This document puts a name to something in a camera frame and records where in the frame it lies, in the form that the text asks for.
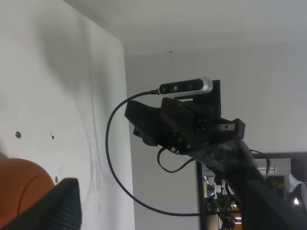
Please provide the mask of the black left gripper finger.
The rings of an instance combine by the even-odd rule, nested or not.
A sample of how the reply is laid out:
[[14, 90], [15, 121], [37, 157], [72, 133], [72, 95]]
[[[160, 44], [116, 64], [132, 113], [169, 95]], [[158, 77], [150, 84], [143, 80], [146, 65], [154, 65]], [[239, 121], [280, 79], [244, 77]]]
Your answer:
[[76, 178], [65, 178], [2, 229], [79, 230], [81, 225], [82, 208], [79, 181]]

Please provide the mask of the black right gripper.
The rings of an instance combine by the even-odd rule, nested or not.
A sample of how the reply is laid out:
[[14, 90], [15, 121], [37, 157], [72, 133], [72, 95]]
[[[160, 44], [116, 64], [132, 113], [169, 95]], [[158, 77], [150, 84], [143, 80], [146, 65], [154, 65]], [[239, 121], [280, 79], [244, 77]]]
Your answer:
[[163, 98], [161, 108], [138, 101], [127, 102], [125, 117], [133, 124], [133, 134], [148, 146], [162, 146], [187, 154], [231, 140], [243, 140], [245, 123], [240, 119], [216, 117], [209, 105], [192, 105]]

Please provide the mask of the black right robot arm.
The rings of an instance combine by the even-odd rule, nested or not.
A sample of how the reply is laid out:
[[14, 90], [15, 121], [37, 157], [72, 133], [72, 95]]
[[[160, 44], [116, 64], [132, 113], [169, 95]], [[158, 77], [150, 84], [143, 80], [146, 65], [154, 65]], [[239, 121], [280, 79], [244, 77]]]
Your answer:
[[307, 217], [279, 197], [257, 168], [243, 135], [218, 130], [228, 125], [221, 106], [163, 98], [159, 108], [127, 103], [125, 117], [143, 142], [187, 155], [208, 166], [231, 187], [245, 230], [304, 230]]

